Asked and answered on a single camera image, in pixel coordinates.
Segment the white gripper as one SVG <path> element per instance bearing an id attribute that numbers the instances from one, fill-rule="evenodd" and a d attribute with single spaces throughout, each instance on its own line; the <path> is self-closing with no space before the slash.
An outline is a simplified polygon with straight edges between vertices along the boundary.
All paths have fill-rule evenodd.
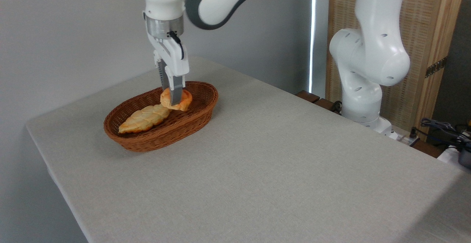
<path id="1" fill-rule="evenodd" d="M 162 90 L 169 88 L 170 105 L 180 104 L 185 87 L 185 75 L 190 72 L 187 49 L 176 36 L 158 39 L 147 34 L 154 47 L 154 63 L 159 71 Z"/>

